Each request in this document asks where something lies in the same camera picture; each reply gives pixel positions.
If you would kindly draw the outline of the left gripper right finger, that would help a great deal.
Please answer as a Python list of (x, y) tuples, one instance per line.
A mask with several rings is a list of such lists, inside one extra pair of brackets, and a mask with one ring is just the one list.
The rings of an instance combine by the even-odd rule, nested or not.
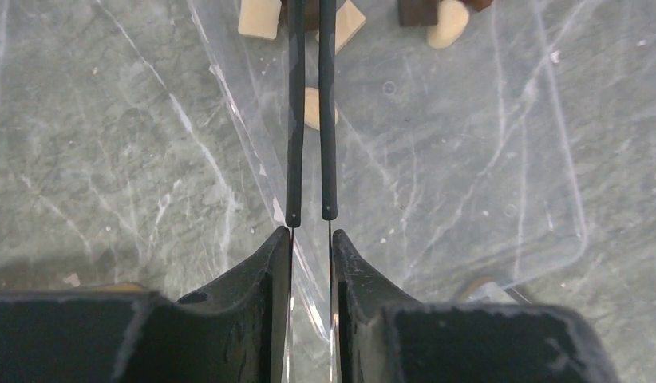
[(563, 306), (423, 303), (332, 235), (335, 382), (616, 382), (598, 335)]

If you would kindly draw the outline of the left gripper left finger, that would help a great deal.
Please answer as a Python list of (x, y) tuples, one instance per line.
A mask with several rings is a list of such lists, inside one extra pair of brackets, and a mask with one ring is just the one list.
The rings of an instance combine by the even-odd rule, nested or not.
[(177, 301), (137, 292), (0, 292), (0, 382), (280, 382), (290, 232)]

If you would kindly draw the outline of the gold chocolate box tray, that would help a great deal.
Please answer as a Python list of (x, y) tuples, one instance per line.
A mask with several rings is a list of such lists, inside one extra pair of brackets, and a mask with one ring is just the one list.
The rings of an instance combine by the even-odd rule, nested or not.
[(125, 293), (125, 292), (145, 291), (145, 288), (142, 285), (138, 285), (134, 283), (121, 283), (121, 284), (88, 287), (87, 290), (95, 291), (95, 292)]

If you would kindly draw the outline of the white oval chocolate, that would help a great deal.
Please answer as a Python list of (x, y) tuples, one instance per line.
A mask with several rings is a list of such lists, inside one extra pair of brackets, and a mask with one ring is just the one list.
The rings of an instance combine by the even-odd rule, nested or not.
[(305, 88), (304, 122), (308, 127), (320, 130), (319, 91), (317, 88)]

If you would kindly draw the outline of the brown square chocolate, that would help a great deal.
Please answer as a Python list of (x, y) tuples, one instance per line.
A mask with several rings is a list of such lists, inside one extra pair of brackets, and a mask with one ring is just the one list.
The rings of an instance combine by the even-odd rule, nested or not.
[(397, 0), (399, 26), (435, 26), (438, 23), (438, 6), (438, 0)]

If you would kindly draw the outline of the square silver metal lid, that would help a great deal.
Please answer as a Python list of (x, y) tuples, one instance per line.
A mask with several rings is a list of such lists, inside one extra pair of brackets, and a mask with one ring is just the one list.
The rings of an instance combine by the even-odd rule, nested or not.
[(503, 288), (491, 276), (481, 276), (466, 282), (454, 295), (456, 302), (492, 302), (529, 305), (532, 297), (526, 290), (516, 287)]

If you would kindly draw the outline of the clear plastic tray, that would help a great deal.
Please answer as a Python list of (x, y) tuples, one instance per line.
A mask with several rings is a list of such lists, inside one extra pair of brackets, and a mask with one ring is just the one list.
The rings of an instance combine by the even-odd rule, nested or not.
[[(581, 197), (543, 30), (547, 1), (495, 1), (446, 49), (400, 28), (397, 1), (351, 1), (365, 23), (336, 55), (338, 217), (364, 258), (420, 300), (492, 274), (500, 286), (577, 259)], [(188, 1), (265, 207), (284, 223), (287, 30), (237, 31), (241, 1)], [(294, 291), (327, 342), (319, 133), (306, 128)]]

